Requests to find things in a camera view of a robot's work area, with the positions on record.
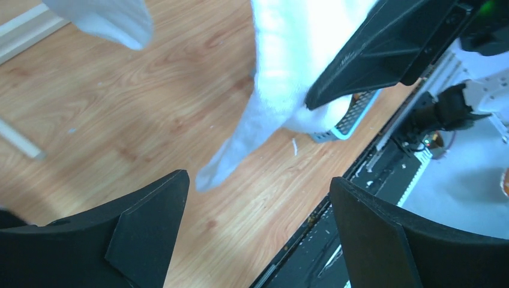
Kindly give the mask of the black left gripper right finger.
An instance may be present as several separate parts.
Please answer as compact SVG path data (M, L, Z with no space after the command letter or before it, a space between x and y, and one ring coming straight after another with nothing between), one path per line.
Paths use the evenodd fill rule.
M507 287L508 241L392 205L345 178L330 183L352 287Z

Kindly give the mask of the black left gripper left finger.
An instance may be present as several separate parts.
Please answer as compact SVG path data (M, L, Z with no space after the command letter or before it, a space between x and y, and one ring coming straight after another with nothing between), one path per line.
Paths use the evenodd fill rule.
M137 191L37 226L1 209L2 287L163 287L190 179Z

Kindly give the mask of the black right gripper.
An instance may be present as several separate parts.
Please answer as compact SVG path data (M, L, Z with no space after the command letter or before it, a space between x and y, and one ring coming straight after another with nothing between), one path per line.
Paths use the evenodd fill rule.
M413 84L458 39L482 56L508 51L508 1L378 1L307 93L314 110L341 96Z

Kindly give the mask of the light blue plastic basket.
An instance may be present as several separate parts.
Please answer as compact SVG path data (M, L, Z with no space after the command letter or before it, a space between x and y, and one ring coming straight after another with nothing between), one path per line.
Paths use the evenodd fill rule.
M316 143L348 140L372 107L381 91L381 89L378 89L353 94L348 111L340 122L327 132L309 134L310 138Z

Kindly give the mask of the white sock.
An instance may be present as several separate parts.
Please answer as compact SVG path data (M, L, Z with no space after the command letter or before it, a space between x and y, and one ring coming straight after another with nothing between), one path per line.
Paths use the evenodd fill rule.
M154 22L143 0L46 0L49 10L82 32L142 50L154 36Z
M221 185L277 130L323 133L345 116L351 94L316 110L306 107L306 95L374 6L375 1L251 2L253 92L233 134L197 173L197 191Z

